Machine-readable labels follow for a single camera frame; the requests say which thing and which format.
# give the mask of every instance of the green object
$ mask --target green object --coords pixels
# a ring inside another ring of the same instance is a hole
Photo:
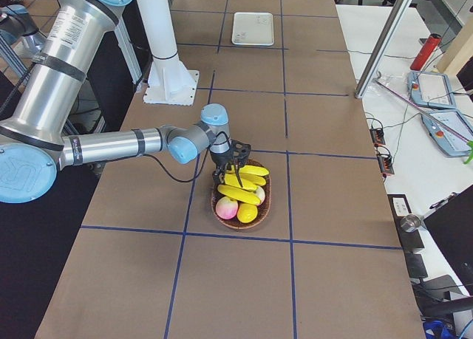
[[[473,160],[473,141],[468,141],[466,144],[472,149],[468,159],[465,161],[465,164],[468,164]]]

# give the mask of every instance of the white pillar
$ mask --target white pillar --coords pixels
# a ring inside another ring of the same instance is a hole
[[[153,54],[146,103],[191,105],[198,71],[188,71],[179,60],[168,0],[137,0]]]

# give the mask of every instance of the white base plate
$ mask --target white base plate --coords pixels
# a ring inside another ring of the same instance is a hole
[[[147,104],[192,105],[196,95],[195,87],[199,81],[199,71],[189,70],[188,72],[195,80],[195,86],[184,86],[180,91],[171,95],[168,100],[166,100],[163,85],[149,86],[143,98],[144,102]]]
[[[274,44],[273,14],[238,12],[234,15],[231,42],[245,46]]]

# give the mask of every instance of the white tray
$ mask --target white tray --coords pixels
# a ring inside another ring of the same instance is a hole
[[[274,44],[273,14],[247,13],[234,14],[234,31],[231,42],[235,45],[271,46]]]

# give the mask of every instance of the small metal cup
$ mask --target small metal cup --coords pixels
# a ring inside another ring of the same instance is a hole
[[[401,228],[408,233],[414,232],[417,230],[422,224],[422,218],[410,213],[409,215],[403,217],[400,222]]]

